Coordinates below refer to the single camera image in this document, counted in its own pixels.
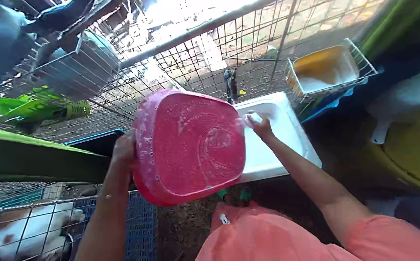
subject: metal pole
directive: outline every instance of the metal pole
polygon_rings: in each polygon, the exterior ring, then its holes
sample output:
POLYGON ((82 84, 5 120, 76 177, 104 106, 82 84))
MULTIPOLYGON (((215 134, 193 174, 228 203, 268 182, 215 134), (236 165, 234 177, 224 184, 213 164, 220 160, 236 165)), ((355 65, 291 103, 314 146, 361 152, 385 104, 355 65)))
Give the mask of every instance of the metal pole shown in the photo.
POLYGON ((269 81, 270 85, 265 91, 265 94, 268 93, 268 91, 271 89, 271 86, 273 85, 273 77, 275 76, 276 66, 278 65, 279 57, 281 56, 281 52, 283 51, 284 40, 286 39, 286 35, 288 34, 289 24, 291 23, 292 16, 294 15, 294 9, 296 5, 297 5, 297 0, 293 0, 292 5, 291 5, 291 10, 289 11, 288 21, 286 22, 286 26, 284 27, 283 37, 281 38, 281 43, 279 44, 279 49, 276 55, 275 65, 273 66, 273 71, 271 72, 271 77, 269 81))
POLYGON ((198 27, 195 27, 186 33, 181 34, 180 36, 169 40, 168 42, 158 45, 155 48, 152 48, 150 50, 144 51, 136 56, 133 56, 126 61, 121 63, 120 68, 128 68, 133 66, 135 63, 140 62, 142 60, 145 60, 149 57, 155 56, 163 51, 166 51, 168 49, 171 49, 181 43, 184 43, 188 40, 191 40, 192 38, 199 36, 203 33, 206 33, 210 31, 211 29, 215 29, 218 26, 224 25, 227 22, 230 22, 232 20, 235 20, 236 18, 239 18, 243 15, 247 15, 250 12, 253 12, 255 10, 258 10, 260 8, 265 7, 267 4, 274 2, 274 0, 257 0, 253 2, 252 4, 244 5, 240 9, 231 11, 229 13, 226 13, 216 19, 207 21, 203 24, 201 24, 198 27))

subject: blue plastic mat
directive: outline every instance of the blue plastic mat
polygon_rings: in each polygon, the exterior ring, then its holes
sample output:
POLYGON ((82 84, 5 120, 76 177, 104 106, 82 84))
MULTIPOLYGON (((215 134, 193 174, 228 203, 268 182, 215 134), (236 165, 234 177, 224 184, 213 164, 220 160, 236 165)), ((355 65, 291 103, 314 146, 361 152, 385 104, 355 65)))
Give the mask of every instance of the blue plastic mat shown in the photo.
MULTIPOLYGON (((94 214, 97 199, 84 199, 75 202, 75 208, 83 210, 86 220, 94 214)), ((154 261, 157 257, 157 208, 149 204, 139 192, 129 193, 126 210, 126 252, 124 260, 154 261)))

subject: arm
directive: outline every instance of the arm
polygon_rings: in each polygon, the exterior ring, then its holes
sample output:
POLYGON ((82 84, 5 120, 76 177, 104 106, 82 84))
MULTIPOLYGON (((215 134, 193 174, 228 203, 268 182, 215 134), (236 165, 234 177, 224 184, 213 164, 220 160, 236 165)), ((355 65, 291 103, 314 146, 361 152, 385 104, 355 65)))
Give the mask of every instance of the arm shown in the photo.
POLYGON ((116 141, 103 191, 79 245, 76 261, 123 260, 128 185, 136 159, 135 148, 134 130, 116 141))
POLYGON ((278 140, 271 131, 270 121, 262 118, 260 124, 252 122, 255 133, 270 147, 302 191, 318 206, 329 228, 345 246, 349 227, 372 214, 333 177, 278 140))

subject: white wire basket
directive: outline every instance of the white wire basket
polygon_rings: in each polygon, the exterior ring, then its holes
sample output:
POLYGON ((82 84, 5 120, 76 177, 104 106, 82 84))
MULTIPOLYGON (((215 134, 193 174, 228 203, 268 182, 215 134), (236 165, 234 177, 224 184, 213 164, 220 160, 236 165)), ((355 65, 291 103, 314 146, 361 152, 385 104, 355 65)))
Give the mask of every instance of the white wire basket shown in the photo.
POLYGON ((350 89, 356 85, 359 85, 366 81, 368 77, 378 74, 376 69, 373 65, 368 61, 368 59, 363 55, 363 53, 353 44, 353 42, 346 38, 341 43, 341 46, 345 47, 345 50, 348 50, 351 54, 350 62, 356 65, 357 70, 357 77, 353 80, 346 81, 344 83, 332 85, 327 88, 323 88, 321 90, 315 92, 306 92, 304 86, 300 84, 299 78, 295 73, 294 63, 289 59, 288 66, 287 66, 287 75, 286 81, 288 82, 289 86, 292 88, 294 94, 297 97, 302 98, 302 101, 311 101, 314 98, 321 98, 325 97, 328 94, 345 91, 350 89))

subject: person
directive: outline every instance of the person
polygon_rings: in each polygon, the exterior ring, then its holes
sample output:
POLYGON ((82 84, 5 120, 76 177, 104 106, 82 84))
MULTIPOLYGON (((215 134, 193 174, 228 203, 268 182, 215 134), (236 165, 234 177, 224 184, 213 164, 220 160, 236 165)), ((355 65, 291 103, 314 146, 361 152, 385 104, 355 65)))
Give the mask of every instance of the person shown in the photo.
MULTIPOLYGON (((420 231, 394 217, 372 214, 338 181, 313 165, 271 131, 262 117, 254 132, 274 152, 299 187, 318 206, 342 247, 324 245, 306 229, 275 210, 255 203, 219 203, 211 234, 196 260, 420 260, 420 231), (224 214, 225 224, 220 219, 224 214)), ((136 168, 134 131, 117 140, 104 190, 79 245, 76 261, 121 260, 125 252, 128 184, 136 168)))

